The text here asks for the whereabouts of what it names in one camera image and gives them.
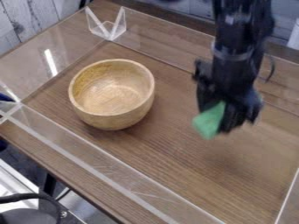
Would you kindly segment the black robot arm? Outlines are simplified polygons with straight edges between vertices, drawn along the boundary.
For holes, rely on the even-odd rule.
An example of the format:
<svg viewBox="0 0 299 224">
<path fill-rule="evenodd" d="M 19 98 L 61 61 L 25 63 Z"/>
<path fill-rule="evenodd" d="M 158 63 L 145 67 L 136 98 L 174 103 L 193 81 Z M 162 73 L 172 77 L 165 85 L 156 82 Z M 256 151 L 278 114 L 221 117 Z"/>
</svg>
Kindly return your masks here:
<svg viewBox="0 0 299 224">
<path fill-rule="evenodd" d="M 254 89 L 265 42 L 274 28 L 270 0 L 212 0 L 212 62 L 194 61 L 198 115 L 193 128 L 205 139 L 253 123 L 262 108 Z"/>
</svg>

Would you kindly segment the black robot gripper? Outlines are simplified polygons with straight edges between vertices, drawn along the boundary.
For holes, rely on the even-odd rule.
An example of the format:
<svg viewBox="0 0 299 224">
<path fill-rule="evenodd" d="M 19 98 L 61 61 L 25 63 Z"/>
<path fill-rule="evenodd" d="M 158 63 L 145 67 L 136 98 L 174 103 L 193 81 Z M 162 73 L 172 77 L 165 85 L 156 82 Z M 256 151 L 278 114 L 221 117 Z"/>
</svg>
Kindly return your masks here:
<svg viewBox="0 0 299 224">
<path fill-rule="evenodd" d="M 253 123 L 262 108 L 262 100 L 253 85 L 265 54 L 264 45 L 228 49 L 213 44 L 212 62 L 194 61 L 193 80 L 197 82 L 198 111 L 225 103 L 218 133 L 228 134 L 244 122 Z"/>
</svg>

